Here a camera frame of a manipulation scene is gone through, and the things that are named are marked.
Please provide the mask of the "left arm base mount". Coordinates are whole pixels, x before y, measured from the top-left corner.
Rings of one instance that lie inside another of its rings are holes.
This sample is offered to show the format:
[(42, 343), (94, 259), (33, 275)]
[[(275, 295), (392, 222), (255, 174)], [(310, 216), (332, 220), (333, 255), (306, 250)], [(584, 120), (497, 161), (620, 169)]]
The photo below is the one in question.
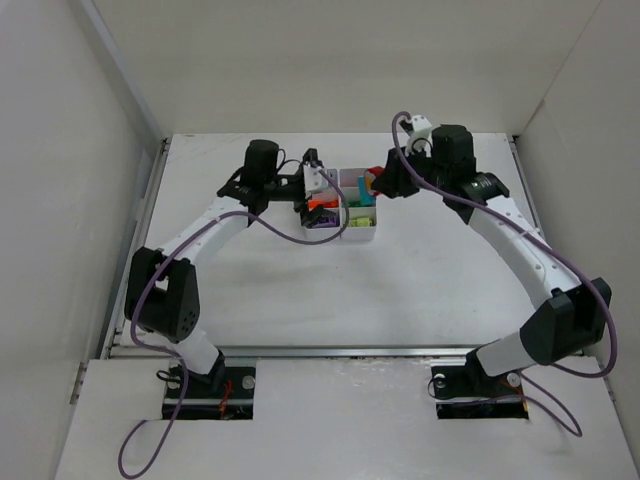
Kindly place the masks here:
[[(164, 420), (169, 420), (182, 391), (184, 371), (180, 365), (157, 370), (156, 378), (165, 384), (161, 406)], [(252, 420), (256, 387), (256, 364), (232, 362), (214, 384), (190, 373), (186, 394), (177, 420)]]

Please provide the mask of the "orange round lego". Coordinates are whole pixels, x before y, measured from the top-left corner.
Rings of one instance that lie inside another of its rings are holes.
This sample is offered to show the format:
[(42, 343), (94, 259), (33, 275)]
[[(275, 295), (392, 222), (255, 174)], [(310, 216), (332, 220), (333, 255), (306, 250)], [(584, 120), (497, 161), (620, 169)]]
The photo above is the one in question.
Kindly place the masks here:
[(319, 201), (319, 200), (310, 200), (308, 202), (308, 207), (310, 210), (315, 209), (316, 207), (323, 207), (325, 205), (324, 202)]

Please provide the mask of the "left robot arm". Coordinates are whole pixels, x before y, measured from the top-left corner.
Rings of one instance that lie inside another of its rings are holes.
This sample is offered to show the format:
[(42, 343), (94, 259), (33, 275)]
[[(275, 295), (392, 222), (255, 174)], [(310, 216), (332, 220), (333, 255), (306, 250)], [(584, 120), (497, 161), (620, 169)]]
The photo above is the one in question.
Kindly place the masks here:
[(328, 185), (315, 149), (304, 153), (292, 174), (280, 172), (279, 151), (273, 141), (252, 140), (243, 165), (200, 217), (172, 240), (159, 247), (143, 246), (132, 257), (125, 318), (132, 327), (160, 336), (160, 348), (182, 358), (196, 377), (212, 377), (223, 363), (221, 351), (198, 326), (198, 268), (255, 223), (270, 203), (299, 208)]

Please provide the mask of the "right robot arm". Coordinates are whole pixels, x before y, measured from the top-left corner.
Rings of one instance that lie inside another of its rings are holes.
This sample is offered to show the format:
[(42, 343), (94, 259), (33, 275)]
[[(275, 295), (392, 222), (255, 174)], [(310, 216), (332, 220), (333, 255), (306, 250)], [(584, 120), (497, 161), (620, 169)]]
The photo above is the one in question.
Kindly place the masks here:
[(588, 279), (553, 250), (507, 186), (495, 174), (478, 171), (472, 134), (462, 125), (435, 127), (424, 116), (400, 112), (392, 121), (392, 140), (386, 165), (373, 172), (371, 191), (387, 198), (421, 190), (439, 195), (505, 262), (534, 308), (517, 331), (467, 355), (467, 378), (481, 384), (536, 365), (557, 367), (604, 337), (609, 359), (595, 375), (608, 375), (618, 356), (610, 287), (601, 278)]

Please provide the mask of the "teal lego brick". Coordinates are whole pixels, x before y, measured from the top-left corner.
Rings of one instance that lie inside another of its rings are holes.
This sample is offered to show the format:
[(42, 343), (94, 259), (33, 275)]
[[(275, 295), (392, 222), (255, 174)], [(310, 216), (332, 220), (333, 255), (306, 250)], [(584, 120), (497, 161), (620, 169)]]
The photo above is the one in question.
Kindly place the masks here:
[(357, 179), (359, 203), (362, 207), (373, 206), (376, 203), (377, 193), (372, 187), (374, 180), (375, 176), (371, 172), (365, 172)]

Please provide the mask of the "red flower lego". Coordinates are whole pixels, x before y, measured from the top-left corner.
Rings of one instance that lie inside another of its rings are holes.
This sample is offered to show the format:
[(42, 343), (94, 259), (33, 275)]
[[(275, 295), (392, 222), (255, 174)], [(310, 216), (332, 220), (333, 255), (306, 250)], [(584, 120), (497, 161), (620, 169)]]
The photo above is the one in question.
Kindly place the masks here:
[(366, 192), (373, 197), (376, 197), (380, 192), (374, 187), (374, 182), (384, 173), (384, 168), (381, 166), (371, 167), (365, 170), (363, 174), (363, 182)]

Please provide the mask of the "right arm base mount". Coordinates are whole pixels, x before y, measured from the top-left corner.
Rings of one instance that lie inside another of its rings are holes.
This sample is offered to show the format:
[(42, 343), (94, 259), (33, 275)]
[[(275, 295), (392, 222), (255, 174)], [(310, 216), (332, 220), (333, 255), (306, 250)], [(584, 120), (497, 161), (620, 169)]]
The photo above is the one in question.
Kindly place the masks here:
[(430, 367), (428, 392), (436, 401), (439, 420), (529, 418), (519, 373), (476, 376), (463, 364), (435, 362)]

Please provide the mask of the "purple arch lego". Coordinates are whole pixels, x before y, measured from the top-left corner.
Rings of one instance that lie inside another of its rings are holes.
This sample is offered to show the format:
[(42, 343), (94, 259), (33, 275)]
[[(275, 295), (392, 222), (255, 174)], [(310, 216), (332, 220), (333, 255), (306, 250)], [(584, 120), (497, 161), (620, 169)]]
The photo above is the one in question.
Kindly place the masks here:
[(316, 222), (313, 224), (313, 228), (337, 228), (340, 226), (340, 215), (337, 211), (324, 210)]

